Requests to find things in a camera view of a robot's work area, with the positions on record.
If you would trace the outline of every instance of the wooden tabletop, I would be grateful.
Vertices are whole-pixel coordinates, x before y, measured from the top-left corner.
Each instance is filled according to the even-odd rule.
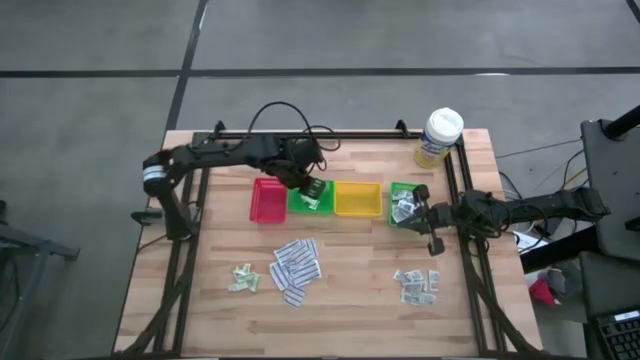
[[[189,143],[192,134],[169,131],[164,146]],[[500,196],[488,131],[465,130],[464,138],[474,187]],[[424,183],[430,188],[430,204],[449,201],[444,167],[418,167],[412,158],[415,145],[416,140],[343,140],[340,150],[325,152],[328,169],[316,170],[314,176],[383,183],[384,213],[374,219],[288,214],[284,224],[259,225],[249,221],[249,206],[253,180],[265,175],[247,166],[212,169],[182,355],[477,355],[455,230],[438,231],[446,251],[431,257],[426,236],[391,228],[387,222],[391,182]],[[195,199],[197,186],[193,191]],[[141,244],[163,233],[163,225],[145,228]],[[309,237],[318,242],[322,279],[307,286],[304,303],[294,309],[284,303],[268,266],[275,261],[274,249]],[[157,310],[169,253],[169,241],[162,241],[137,256],[116,350],[131,344]],[[491,240],[489,260],[500,305],[526,339],[540,348],[513,237]],[[262,275],[256,294],[227,291],[233,283],[231,270],[244,263]],[[396,269],[438,270],[436,304],[401,303],[401,286],[393,280]],[[483,321],[492,341],[486,309]],[[168,335],[170,343],[171,327]]]

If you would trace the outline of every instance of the yellow container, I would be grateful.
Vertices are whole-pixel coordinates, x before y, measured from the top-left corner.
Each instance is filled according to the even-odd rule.
[[[382,184],[336,181],[334,186],[336,215],[356,217],[382,215]]]

